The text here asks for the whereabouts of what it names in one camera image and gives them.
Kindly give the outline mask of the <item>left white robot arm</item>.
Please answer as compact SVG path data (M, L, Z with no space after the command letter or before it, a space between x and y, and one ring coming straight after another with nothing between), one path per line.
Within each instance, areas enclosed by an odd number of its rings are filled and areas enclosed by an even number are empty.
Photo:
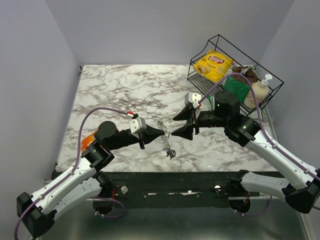
M112 121L104 121L70 168L34 193L22 192L17 197L18 221L34 239L44 235L67 207L80 200L110 194L111 185L101 170L115 158L113 150L134 144L144 149L162 135L164 131L147 125L141 117L131 119L125 130L118 130Z

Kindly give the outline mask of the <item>metal disc with keyrings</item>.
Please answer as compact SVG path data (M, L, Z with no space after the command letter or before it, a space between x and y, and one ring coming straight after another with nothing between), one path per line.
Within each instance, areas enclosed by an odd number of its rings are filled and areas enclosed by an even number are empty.
M157 122L157 128L161 131L164 132L164 135L162 135L160 137L161 139L161 143L163 145L163 149L166 151L166 152L170 152L171 151L171 145L169 143L169 140L168 140L168 136L169 136L169 131L168 131L168 128L165 126L165 124L162 122L162 121L158 121Z

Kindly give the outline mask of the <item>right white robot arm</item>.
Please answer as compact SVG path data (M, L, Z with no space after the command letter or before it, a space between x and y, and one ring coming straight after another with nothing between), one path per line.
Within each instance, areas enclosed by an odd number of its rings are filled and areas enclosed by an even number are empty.
M197 93L186 94L185 107L173 118L186 123L172 135L192 140L200 128L222 127L230 140L259 155L282 175L272 177L240 170L230 181L232 194L267 194L308 214L320 196L320 171L281 146L254 119L241 114L240 101L231 92L223 90L214 95L213 111L202 111L200 99Z

